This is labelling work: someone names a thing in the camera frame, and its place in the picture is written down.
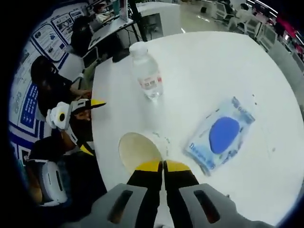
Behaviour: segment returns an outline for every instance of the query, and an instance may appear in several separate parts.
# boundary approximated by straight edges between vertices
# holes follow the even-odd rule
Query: desk
[[[98,31],[96,31],[91,39],[91,43],[89,45],[89,50],[93,47],[95,47],[96,44],[98,44],[101,40],[103,40],[104,38],[106,38],[107,36],[118,32],[119,30],[124,29],[125,27],[132,25],[133,24],[133,20],[128,19],[127,22],[123,21],[122,19],[118,18],[113,20],[111,23],[105,25],[104,27],[102,27],[101,29],[99,29]]]
[[[295,203],[304,177],[304,124],[281,70],[250,37],[236,33],[185,33],[147,45],[163,79],[156,103],[132,77],[131,57],[115,64],[109,59],[95,70],[93,98],[107,101],[92,110],[106,188],[130,177],[120,161],[120,138],[156,131],[171,141],[168,157],[188,165],[199,183],[229,194],[244,217],[276,225]],[[238,155],[206,177],[182,149],[201,120],[233,96],[256,121]]]

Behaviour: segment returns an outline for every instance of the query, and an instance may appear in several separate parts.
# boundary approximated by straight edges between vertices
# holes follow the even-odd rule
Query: bottle label
[[[145,78],[145,79],[138,79],[139,84],[145,90],[150,90],[156,88],[158,84],[162,83],[162,77],[160,73],[156,73],[155,75]]]

